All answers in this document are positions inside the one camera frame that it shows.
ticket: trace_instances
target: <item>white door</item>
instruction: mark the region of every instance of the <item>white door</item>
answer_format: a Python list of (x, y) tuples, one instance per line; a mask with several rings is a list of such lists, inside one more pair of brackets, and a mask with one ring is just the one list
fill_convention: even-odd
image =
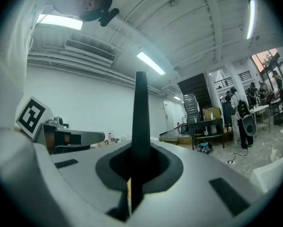
[(165, 102), (165, 101), (164, 101), (164, 109), (165, 109), (165, 118), (166, 118), (167, 131), (171, 131), (171, 130), (174, 129), (172, 111), (171, 111), (171, 108), (168, 105), (168, 103)]

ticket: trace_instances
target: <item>black table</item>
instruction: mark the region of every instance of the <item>black table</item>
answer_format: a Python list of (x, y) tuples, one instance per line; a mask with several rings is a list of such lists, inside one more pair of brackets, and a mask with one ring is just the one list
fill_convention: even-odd
[[(213, 120), (200, 121), (196, 123), (189, 123), (189, 132), (190, 132), (190, 135), (192, 136), (193, 149), (194, 149), (195, 141), (197, 139), (208, 139), (208, 138), (215, 138), (215, 137), (222, 138), (222, 147), (225, 148), (225, 139), (224, 139), (222, 124), (223, 124), (222, 119), (213, 119)], [(219, 131), (217, 131), (216, 134), (205, 135), (205, 136), (200, 136), (200, 137), (195, 136), (195, 134), (197, 133), (197, 130), (202, 129), (203, 127), (208, 127), (212, 125), (219, 125)]]

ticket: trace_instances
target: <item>fluorescent light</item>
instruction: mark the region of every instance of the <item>fluorescent light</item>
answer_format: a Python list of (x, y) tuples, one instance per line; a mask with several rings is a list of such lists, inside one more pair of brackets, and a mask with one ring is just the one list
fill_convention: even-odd
[(137, 57), (141, 59), (144, 63), (146, 63), (148, 66), (150, 66), (152, 69), (154, 69), (156, 72), (158, 72), (160, 75), (165, 75), (166, 73), (162, 68), (160, 68), (148, 55), (146, 55), (144, 52), (140, 52)]
[(40, 14), (38, 16), (37, 23), (59, 25), (77, 30), (81, 30), (81, 27), (83, 25), (83, 21), (73, 19), (70, 17), (62, 17), (62, 16), (56, 16), (50, 14)]
[(250, 24), (249, 24), (247, 40), (251, 38), (253, 32), (254, 20), (255, 20), (255, 0), (250, 1), (249, 9), (250, 9)]

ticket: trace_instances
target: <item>black railing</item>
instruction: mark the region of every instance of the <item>black railing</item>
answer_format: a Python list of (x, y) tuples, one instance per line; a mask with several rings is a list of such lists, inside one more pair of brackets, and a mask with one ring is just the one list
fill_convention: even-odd
[[(245, 80), (252, 78), (249, 70), (238, 74), (238, 77), (239, 77), (240, 81), (245, 81)], [(214, 85), (215, 85), (216, 89), (221, 89), (223, 87), (228, 87), (228, 86), (234, 85), (234, 82), (233, 82), (232, 78), (226, 78), (226, 79), (214, 82)]]

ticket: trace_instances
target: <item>white column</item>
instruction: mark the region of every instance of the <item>white column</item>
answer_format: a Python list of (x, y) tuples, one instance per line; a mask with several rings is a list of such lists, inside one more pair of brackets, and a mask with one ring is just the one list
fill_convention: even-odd
[(236, 90), (239, 92), (239, 94), (241, 95), (241, 97), (247, 102), (247, 96), (244, 90), (244, 86), (242, 85), (238, 73), (235, 69), (235, 67), (232, 65), (232, 63), (230, 61), (225, 61), (225, 67), (230, 75), (230, 77), (232, 78), (233, 82), (234, 82), (234, 86), (236, 88)]
[(209, 95), (210, 95), (212, 106), (221, 109), (221, 116), (222, 116), (223, 127), (224, 127), (225, 121), (223, 119), (221, 101), (219, 99), (218, 92), (217, 92), (215, 85), (214, 85), (214, 79), (212, 78), (212, 76), (210, 75), (210, 73), (208, 71), (205, 73), (205, 79), (206, 79), (206, 84), (207, 84), (207, 88), (208, 88), (208, 92), (209, 92)]

